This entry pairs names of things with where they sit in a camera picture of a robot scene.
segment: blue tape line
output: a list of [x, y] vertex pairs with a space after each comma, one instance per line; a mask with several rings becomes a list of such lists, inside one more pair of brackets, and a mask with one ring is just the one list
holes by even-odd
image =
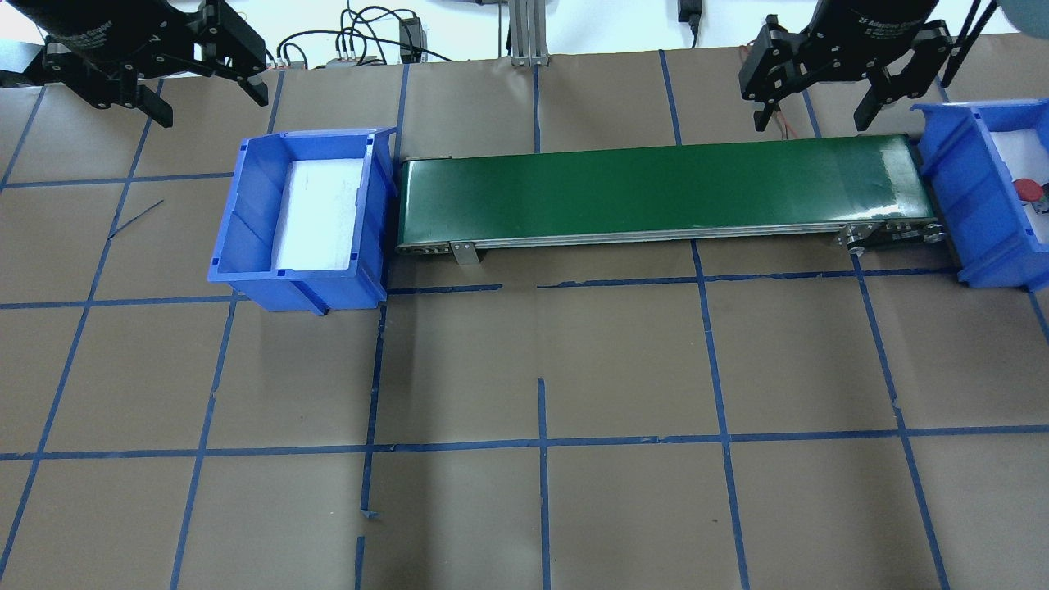
[[907, 428], [908, 437], [971, 437], [980, 435], [1042, 435], [1049, 433], [1049, 424], [1020, 424], [1014, 426], [947, 426], [940, 428]]
[[171, 457], [193, 457], [192, 448], [143, 448], [133, 450], [52, 450], [43, 454], [45, 461], [67, 461], [76, 459], [164, 459]]
[[494, 285], [463, 285], [457, 287], [420, 287], [414, 289], [390, 289], [389, 295], [433, 295], [440, 293], [477, 293], [481, 291], [498, 291], [502, 283]]
[[0, 303], [0, 310], [50, 310], [55, 308], [83, 308], [84, 301], [41, 301], [39, 303]]
[[704, 277], [704, 280], [706, 282], [716, 282], [723, 280], [754, 280], [758, 278], [790, 280], [795, 278], [839, 278], [852, 276], [854, 276], [852, 271], [821, 271], [808, 273], [723, 274]]
[[200, 428], [200, 441], [197, 444], [193, 475], [190, 477], [190, 490], [186, 496], [186, 509], [183, 510], [183, 525], [178, 529], [178, 544], [175, 546], [175, 561], [171, 567], [170, 590], [177, 590], [178, 576], [183, 571], [183, 556], [186, 554], [186, 540], [190, 534], [190, 521], [193, 519], [193, 505], [196, 502], [196, 490], [200, 484], [200, 468], [204, 466], [205, 449], [208, 446], [208, 434], [211, 429], [211, 418], [215, 413], [215, 394], [208, 396], [208, 409], [205, 413], [204, 427]]
[[[368, 405], [368, 430], [366, 444], [376, 444], [376, 425], [379, 422], [379, 385], [383, 376], [383, 349], [386, 336], [386, 303], [379, 307], [379, 329], [376, 332], [376, 355], [371, 365], [371, 401]], [[364, 472], [361, 476], [361, 510], [368, 510], [371, 503], [371, 466], [374, 456], [368, 452], [364, 456]]]
[[78, 178], [71, 181], [36, 181], [12, 183], [7, 188], [78, 187], [85, 185], [119, 185], [123, 183], [165, 183], [169, 181], [202, 181], [209, 178], [230, 178], [233, 172], [208, 172], [204, 174], [169, 174], [166, 176], [135, 176], [123, 178]]
[[31, 183], [10, 183], [9, 189], [31, 189], [38, 187], [77, 187], [85, 185], [120, 185], [128, 182], [125, 178], [83, 178], [73, 181], [34, 181]]
[[542, 539], [542, 590], [551, 588], [550, 568], [550, 467], [547, 455], [547, 380], [538, 381], [539, 388], [539, 523]]
[[874, 303], [871, 300], [871, 293], [866, 288], [866, 280], [863, 278], [863, 268], [859, 258], [852, 257], [853, 270], [856, 280], [859, 282], [860, 295], [863, 298], [863, 307], [866, 309], [868, 323], [871, 324], [871, 335], [874, 337], [874, 344], [878, 351], [878, 361], [881, 363], [881, 373], [885, 379], [885, 387], [889, 389], [889, 399], [896, 415], [896, 427], [899, 430], [900, 441], [903, 444], [903, 456], [907, 462], [907, 470], [911, 471], [911, 482], [914, 484], [915, 497], [918, 501], [918, 510], [921, 513], [922, 524], [925, 527], [925, 538], [928, 540], [929, 551], [933, 553], [933, 564], [936, 566], [936, 574], [940, 581], [941, 590], [949, 590], [950, 584], [947, 581], [947, 570], [943, 566], [943, 556], [940, 553], [940, 544], [936, 539], [936, 531], [933, 528], [933, 518], [928, 511], [928, 503], [925, 501], [925, 490], [921, 484], [921, 477], [918, 473], [918, 463], [915, 460], [914, 449], [911, 447], [911, 439], [907, 436], [906, 422], [903, 419], [903, 410], [900, 409], [896, 391], [896, 383], [893, 379], [893, 372], [889, 366], [889, 356], [885, 354], [885, 344], [881, 338], [881, 330], [878, 328], [878, 318], [874, 313]]
[[319, 446], [260, 446], [209, 448], [205, 457], [283, 457], [287, 455], [358, 455], [376, 450], [364, 444], [336, 444]]
[[[907, 428], [907, 437], [979, 437], [993, 435], [1044, 435], [1049, 434], [1049, 424], [1020, 424], [1002, 426], [941, 426], [929, 428]], [[811, 433], [743, 433], [730, 435], [736, 442], [789, 442], [789, 441], [830, 441], [854, 439], [887, 439], [900, 436], [899, 429], [893, 430], [822, 430]], [[502, 441], [478, 441], [461, 443], [432, 444], [346, 444], [319, 446], [270, 446], [270, 447], [229, 447], [209, 448], [206, 457], [276, 457], [286, 455], [358, 455], [367, 452], [441, 452], [454, 450], [484, 450], [491, 448], [536, 448], [543, 444], [548, 447], [562, 446], [634, 446], [656, 444], [713, 444], [721, 443], [721, 435], [672, 435], [672, 436], [640, 436], [640, 437], [579, 437], [579, 438], [548, 438], [513, 439]], [[0, 452], [0, 461], [29, 461], [36, 457], [34, 452]], [[79, 459], [157, 459], [172, 457], [196, 457], [192, 448], [160, 448], [132, 450], [58, 450], [46, 451], [41, 456], [49, 460]]]
[[197, 487], [200, 484], [200, 470], [204, 467], [204, 459], [208, 449], [208, 437], [211, 434], [211, 422], [215, 415], [215, 392], [218, 391], [219, 381], [222, 378], [222, 367], [226, 364], [226, 351], [230, 344], [230, 335], [233, 333], [233, 320], [237, 312], [237, 300], [230, 301], [230, 310], [226, 316], [226, 325], [222, 328], [222, 340], [218, 346], [218, 357], [215, 360], [215, 375], [211, 382], [211, 392], [208, 395], [208, 408], [204, 415], [204, 425], [200, 427], [200, 439], [197, 442], [196, 454], [193, 460], [193, 475], [190, 477], [190, 489], [186, 496], [186, 509], [183, 511], [183, 525], [178, 531], [178, 544], [175, 546], [175, 561], [171, 567], [170, 590], [177, 590], [178, 577], [183, 571], [183, 556], [186, 554], [186, 540], [190, 533], [190, 523], [193, 520], [193, 505], [196, 503]]
[[819, 433], [754, 433], [732, 435], [732, 442], [836, 441], [856, 439], [889, 439], [899, 430], [825, 430]]
[[[238, 301], [244, 298], [233, 297]], [[35, 303], [0, 303], [0, 310], [50, 310], [56, 308], [112, 308], [117, 305], [168, 305], [176, 303], [224, 303], [229, 295], [186, 297], [147, 297], [142, 299], [97, 299], [92, 301], [39, 301]]]
[[361, 590], [364, 584], [364, 535], [357, 538], [357, 554], [354, 557], [354, 590]]
[[226, 326], [222, 329], [222, 341], [218, 345], [218, 360], [215, 361], [215, 376], [211, 380], [211, 393], [218, 391], [222, 380], [222, 367], [226, 366], [226, 351], [230, 347], [230, 335], [233, 333], [233, 316], [237, 313], [237, 300], [230, 300], [230, 310], [226, 315]]
[[538, 65], [532, 66], [532, 126], [535, 153], [542, 153], [542, 132], [539, 128], [539, 67]]
[[714, 347], [714, 333], [710, 322], [710, 308], [707, 300], [706, 278], [703, 274], [703, 261], [695, 240], [691, 240], [692, 265], [695, 267], [695, 283], [700, 288], [700, 311], [703, 315], [703, 332], [706, 337], [707, 357], [710, 361], [710, 379], [714, 389], [714, 406], [718, 410], [718, 434], [722, 443], [722, 459], [725, 464], [725, 484], [728, 491], [728, 508], [732, 518], [732, 536], [735, 539], [735, 556], [740, 567], [740, 584], [743, 590], [750, 590], [750, 576], [747, 572], [747, 555], [743, 545], [743, 524], [740, 520], [740, 501], [735, 492], [735, 472], [732, 469], [731, 437], [729, 436], [728, 419], [725, 415], [725, 398], [722, 395], [721, 374], [718, 371], [718, 352]]
[[374, 452], [443, 452], [448, 450], [488, 450], [493, 448], [534, 448], [540, 446], [537, 439], [508, 439], [497, 441], [450, 442], [450, 443], [406, 443], [373, 445]]
[[942, 269], [891, 269], [884, 271], [863, 271], [863, 276], [914, 276], [927, 274], [956, 274], [958, 267], [944, 267]]
[[948, 94], [947, 89], [943, 87], [943, 80], [940, 78], [939, 73], [936, 75], [936, 87], [940, 90], [940, 98], [943, 99], [943, 102], [949, 103], [950, 94]]
[[805, 99], [805, 108], [809, 111], [809, 123], [812, 124], [812, 133], [816, 139], [823, 136], [819, 130], [819, 121], [816, 120], [816, 110], [812, 108], [812, 99], [809, 98], [809, 89], [801, 90], [801, 98]]
[[1046, 321], [1046, 314], [1042, 310], [1042, 304], [1039, 303], [1039, 298], [1034, 296], [1033, 293], [1028, 293], [1028, 297], [1031, 299], [1031, 308], [1034, 310], [1034, 316], [1039, 318], [1039, 325], [1042, 326], [1042, 334], [1046, 337], [1046, 343], [1049, 344], [1049, 321]]
[[3, 177], [0, 178], [0, 190], [9, 186], [7, 181], [10, 180], [10, 173], [15, 170], [15, 163], [18, 161], [19, 154], [22, 153], [26, 138], [29, 136], [29, 129], [33, 128], [33, 122], [37, 119], [37, 112], [40, 111], [40, 104], [44, 102], [44, 91], [46, 90], [46, 86], [41, 86], [40, 91], [37, 92], [37, 100], [33, 103], [33, 109], [29, 110], [29, 118], [25, 120], [25, 127], [22, 127], [22, 134], [19, 135], [18, 143], [15, 144], [15, 151], [10, 153], [10, 162], [7, 163], [7, 169], [4, 170]]
[[666, 65], [666, 51], [659, 50], [659, 63], [663, 68], [663, 84], [666, 86], [666, 100], [670, 104], [670, 122], [673, 123], [673, 145], [681, 145], [681, 126], [678, 123], [678, 104], [673, 100], [673, 84], [670, 83], [670, 68]]
[[273, 133], [273, 127], [277, 124], [277, 108], [280, 107], [280, 94], [284, 89], [284, 70], [277, 73], [277, 88], [273, 91], [273, 106], [270, 107], [270, 123], [265, 127], [266, 133]]
[[401, 166], [401, 139], [404, 136], [404, 106], [408, 101], [408, 68], [410, 64], [404, 64], [401, 70], [401, 97], [397, 105], [397, 139], [393, 140], [393, 165]]
[[112, 308], [119, 305], [171, 305], [184, 303], [226, 303], [229, 301], [243, 301], [241, 297], [231, 297], [230, 295], [199, 295], [186, 297], [146, 297], [142, 299], [99, 299], [85, 301], [91, 308]]
[[631, 285], [691, 285], [694, 276], [668, 276], [652, 278], [613, 278], [595, 280], [565, 280], [557, 285], [540, 285], [536, 289], [575, 289], [579, 287], [626, 287]]

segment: grid line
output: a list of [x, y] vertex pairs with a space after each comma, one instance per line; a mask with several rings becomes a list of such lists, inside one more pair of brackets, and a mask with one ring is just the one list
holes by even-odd
[[900, 442], [903, 446], [903, 456], [907, 463], [907, 470], [911, 472], [911, 483], [914, 485], [915, 498], [918, 501], [918, 511], [921, 513], [922, 525], [925, 528], [925, 538], [928, 541], [929, 552], [933, 555], [933, 565], [936, 567], [936, 575], [940, 581], [941, 590], [949, 590], [950, 583], [947, 580], [947, 570], [943, 565], [943, 555], [940, 553], [940, 544], [936, 538], [936, 529], [933, 527], [933, 517], [928, 511], [928, 503], [925, 501], [925, 489], [921, 483], [921, 476], [918, 472], [918, 463], [915, 460], [914, 448], [911, 446], [911, 438], [907, 435], [906, 421], [903, 419], [903, 409], [899, 406], [896, 383], [893, 380], [893, 372], [889, 366], [889, 356], [885, 353], [885, 344], [881, 338], [881, 330], [878, 328], [878, 318], [875, 316], [874, 303], [863, 278], [863, 268], [860, 266], [859, 257], [853, 256], [853, 269], [856, 271], [856, 280], [859, 283], [860, 295], [863, 298], [863, 307], [866, 309], [868, 322], [871, 325], [871, 335], [874, 338], [875, 347], [878, 351], [878, 361], [881, 363], [881, 373], [885, 379], [885, 388], [889, 391], [889, 399], [896, 416], [896, 427], [899, 430]]
[[[980, 437], [996, 435], [1049, 435], [1049, 424], [1018, 424], [999, 426], [937, 426], [907, 428], [903, 431], [909, 438]], [[792, 441], [836, 441], [855, 439], [892, 439], [900, 436], [900, 430], [815, 430], [791, 433], [735, 433], [729, 437], [737, 442], [792, 442]], [[454, 452], [459, 450], [491, 450], [498, 448], [539, 448], [574, 446], [637, 446], [637, 445], [688, 445], [720, 444], [719, 434], [707, 435], [650, 435], [631, 437], [569, 437], [540, 439], [504, 439], [486, 441], [464, 441], [450, 443], [384, 443], [384, 444], [337, 444], [313, 446], [265, 446], [265, 447], [209, 447], [205, 457], [277, 457], [286, 455], [363, 455], [367, 452]], [[130, 450], [58, 450], [45, 451], [43, 461], [76, 461], [83, 459], [159, 459], [196, 457], [195, 448], [153, 448]], [[0, 461], [31, 461], [35, 452], [0, 452]]]
[[692, 264], [695, 267], [695, 285], [700, 289], [700, 312], [703, 316], [703, 333], [706, 338], [707, 357], [710, 362], [710, 380], [714, 391], [714, 406], [718, 410], [718, 434], [721, 437], [722, 460], [725, 466], [725, 485], [728, 492], [729, 514], [732, 518], [732, 536], [735, 540], [735, 557], [740, 568], [740, 584], [743, 590], [750, 590], [750, 576], [747, 571], [747, 554], [743, 544], [743, 523], [740, 519], [740, 500], [735, 493], [735, 473], [732, 468], [732, 438], [728, 429], [728, 418], [725, 414], [725, 398], [722, 395], [721, 374], [718, 371], [718, 350], [714, 345], [713, 326], [710, 322], [710, 308], [707, 299], [706, 279], [703, 275], [703, 261], [695, 240], [691, 240]]
[[550, 567], [550, 466], [547, 438], [547, 380], [538, 380], [539, 391], [539, 539], [542, 554], [542, 590], [551, 590]]
[[[156, 86], [157, 96], [164, 89], [164, 80], [160, 80]], [[41, 89], [40, 96], [38, 97], [38, 104], [36, 108], [39, 108], [39, 103], [43, 101], [44, 92], [46, 91], [46, 86]], [[146, 138], [149, 134], [149, 129], [152, 124], [151, 119], [146, 119], [146, 124], [143, 126], [142, 135], [138, 139], [138, 144], [135, 147], [134, 157], [131, 160], [131, 168], [128, 171], [128, 176], [133, 176], [135, 169], [138, 167], [138, 162], [142, 160], [142, 150], [146, 145]], [[23, 135], [28, 133], [29, 126], [26, 125]], [[12, 163], [8, 164], [9, 168], [15, 165], [15, 157], [12, 156]], [[124, 190], [121, 192], [121, 198], [116, 204], [116, 209], [113, 211], [113, 218], [109, 224], [109, 231], [106, 235], [112, 235], [113, 230], [116, 229], [121, 219], [121, 212], [124, 209], [124, 204], [127, 202], [128, 191], [131, 188], [130, 183], [125, 183]], [[91, 279], [91, 288], [87, 294], [87, 301], [90, 302], [94, 299], [94, 294], [99, 289], [99, 281], [102, 279], [102, 272], [106, 266], [106, 258], [109, 256], [109, 248], [112, 246], [112, 239], [106, 238], [105, 245], [102, 248], [102, 254], [99, 256], [99, 264], [94, 271], [94, 277]], [[66, 383], [69, 380], [69, 373], [72, 370], [72, 362], [77, 356], [77, 349], [80, 345], [81, 338], [84, 334], [84, 326], [87, 324], [87, 317], [90, 313], [90, 305], [85, 305], [80, 314], [80, 322], [77, 324], [77, 331], [73, 334], [72, 342], [69, 344], [69, 353], [66, 355], [65, 365], [62, 368], [62, 376], [59, 379], [58, 386], [55, 392], [55, 397], [51, 400], [50, 408], [47, 412], [47, 419], [44, 421], [44, 427], [40, 435], [40, 442], [37, 444], [37, 451], [34, 455], [33, 463], [29, 466], [29, 473], [25, 480], [25, 486], [22, 488], [22, 494], [19, 498], [18, 508], [15, 511], [15, 518], [12, 521], [10, 529], [7, 532], [7, 540], [4, 543], [3, 553], [0, 553], [0, 582], [3, 581], [4, 573], [7, 570], [7, 564], [10, 560], [10, 552], [15, 546], [15, 540], [18, 536], [18, 529], [22, 523], [22, 518], [25, 515], [25, 508], [29, 503], [29, 496], [33, 492], [34, 483], [37, 480], [37, 472], [40, 469], [40, 463], [44, 454], [44, 449], [47, 446], [47, 440], [50, 437], [51, 427], [55, 425], [55, 418], [58, 415], [59, 404], [62, 402], [62, 396], [65, 393]]]
[[666, 51], [659, 50], [659, 63], [663, 68], [663, 85], [666, 86], [666, 100], [670, 106], [670, 122], [673, 124], [673, 145], [681, 145], [681, 125], [678, 122], [678, 103], [673, 100], [673, 84], [670, 82], [670, 68], [666, 65]]
[[44, 102], [44, 90], [46, 86], [41, 86], [40, 91], [37, 92], [37, 99], [33, 103], [33, 109], [29, 110], [29, 117], [25, 120], [25, 126], [22, 127], [22, 134], [18, 138], [18, 143], [15, 144], [15, 151], [10, 152], [10, 161], [7, 163], [7, 169], [4, 170], [3, 177], [0, 178], [0, 191], [7, 188], [7, 181], [10, 180], [10, 173], [15, 170], [15, 162], [18, 161], [18, 156], [22, 153], [22, 147], [25, 146], [25, 140], [29, 136], [29, 129], [33, 128], [33, 122], [37, 119], [37, 112], [40, 110], [40, 104]]

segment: conveyor belt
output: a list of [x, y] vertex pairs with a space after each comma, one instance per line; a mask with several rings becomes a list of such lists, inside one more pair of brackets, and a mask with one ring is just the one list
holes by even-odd
[[425, 160], [401, 253], [831, 232], [935, 218], [903, 135]]

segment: wire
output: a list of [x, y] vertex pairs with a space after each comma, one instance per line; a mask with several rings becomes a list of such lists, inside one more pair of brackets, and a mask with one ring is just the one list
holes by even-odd
[[965, 61], [965, 58], [969, 55], [969, 49], [972, 48], [972, 44], [977, 42], [977, 38], [980, 37], [981, 33], [983, 33], [983, 28], [987, 26], [987, 21], [990, 20], [990, 17], [994, 15], [994, 10], [997, 9], [998, 0], [990, 0], [990, 3], [987, 4], [987, 8], [985, 8], [984, 13], [980, 15], [980, 19], [972, 27], [972, 33], [966, 35], [965, 39], [959, 42], [961, 48], [958, 51], [958, 55], [950, 58], [950, 61], [947, 62], [947, 69], [943, 72], [942, 85], [944, 88], [950, 86], [950, 83], [955, 80], [955, 75], [958, 73], [958, 68], [962, 66], [962, 62]]
[[299, 50], [299, 54], [302, 55], [302, 68], [309, 69], [309, 62], [306, 60], [306, 52], [302, 50], [302, 47], [299, 47], [295, 43], [286, 43], [286, 42], [284, 43], [284, 60], [287, 61], [288, 64], [292, 63], [292, 60], [287, 57], [288, 47], [295, 47], [296, 49]]
[[404, 48], [408, 48], [408, 49], [415, 49], [416, 51], [422, 51], [424, 54], [431, 55], [431, 56], [437, 58], [438, 60], [444, 60], [446, 62], [454, 61], [451, 58], [446, 58], [445, 56], [442, 56], [441, 54], [438, 54], [436, 51], [431, 51], [429, 49], [424, 49], [422, 47], [412, 47], [411, 45], [408, 45], [407, 43], [401, 43], [399, 41], [391, 41], [389, 39], [381, 39], [381, 38], [378, 38], [378, 37], [369, 37], [367, 35], [364, 35], [361, 31], [352, 30], [352, 29], [331, 30], [331, 29], [326, 29], [326, 28], [315, 28], [315, 29], [311, 29], [311, 30], [301, 30], [301, 31], [296, 33], [294, 35], [290, 35], [290, 36], [285, 37], [283, 40], [281, 40], [281, 42], [277, 46], [278, 47], [277, 50], [280, 51], [280, 48], [283, 47], [284, 45], [287, 45], [287, 43], [291, 40], [297, 39], [297, 38], [302, 37], [304, 35], [346, 35], [346, 34], [349, 34], [349, 35], [351, 35], [354, 37], [357, 37], [358, 39], [367, 39], [367, 40], [374, 41], [377, 43], [389, 43], [390, 45], [397, 45], [399, 47], [404, 47]]

